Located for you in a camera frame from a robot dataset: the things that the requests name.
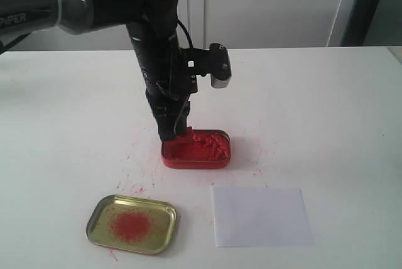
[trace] red pigment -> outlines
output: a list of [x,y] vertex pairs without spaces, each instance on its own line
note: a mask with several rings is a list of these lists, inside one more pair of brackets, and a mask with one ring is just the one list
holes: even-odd
[[149,217],[142,212],[123,212],[114,216],[111,230],[124,242],[141,241],[151,227]]
[[229,158],[229,141],[225,136],[194,130],[192,139],[192,142],[167,143],[165,156],[181,161],[219,161]]

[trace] table surface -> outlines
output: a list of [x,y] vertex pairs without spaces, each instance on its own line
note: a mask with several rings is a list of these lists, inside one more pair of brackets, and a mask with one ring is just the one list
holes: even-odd
[[[230,56],[229,87],[202,79],[192,96],[189,124],[232,140],[231,164],[205,171],[162,164],[134,52],[3,55],[1,268],[401,268],[399,62],[385,48]],[[216,248],[211,185],[301,188],[315,246]],[[110,194],[176,206],[169,249],[89,243]]]

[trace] sheet of paper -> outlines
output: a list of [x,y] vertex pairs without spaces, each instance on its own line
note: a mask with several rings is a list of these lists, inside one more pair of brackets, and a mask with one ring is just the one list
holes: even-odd
[[218,247],[314,245],[300,189],[212,187]]

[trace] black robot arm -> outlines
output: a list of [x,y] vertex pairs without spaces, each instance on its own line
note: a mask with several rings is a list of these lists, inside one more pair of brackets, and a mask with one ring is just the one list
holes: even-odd
[[0,0],[0,38],[54,26],[79,35],[126,25],[160,138],[175,140],[186,132],[188,100],[198,91],[196,75],[211,74],[214,87],[225,87],[231,78],[222,45],[212,44],[210,50],[180,48],[177,4],[178,0]]

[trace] metal tin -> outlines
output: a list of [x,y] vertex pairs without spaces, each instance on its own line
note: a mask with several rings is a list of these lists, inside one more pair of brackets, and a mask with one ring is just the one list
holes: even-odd
[[[231,159],[231,141],[229,135],[221,131],[219,129],[195,129],[188,128],[188,132],[191,136],[186,135],[186,137],[180,138],[178,141],[174,142],[162,142],[162,161],[163,163],[170,168],[179,168],[179,169],[219,169],[226,167]],[[203,133],[203,134],[217,134],[227,140],[227,144],[229,145],[229,155],[221,160],[177,160],[172,158],[168,151],[168,145],[180,145],[186,142],[189,142],[192,138],[192,134],[194,133]]]
[[86,235],[96,245],[153,255],[168,247],[176,218],[169,203],[110,195],[97,204]]

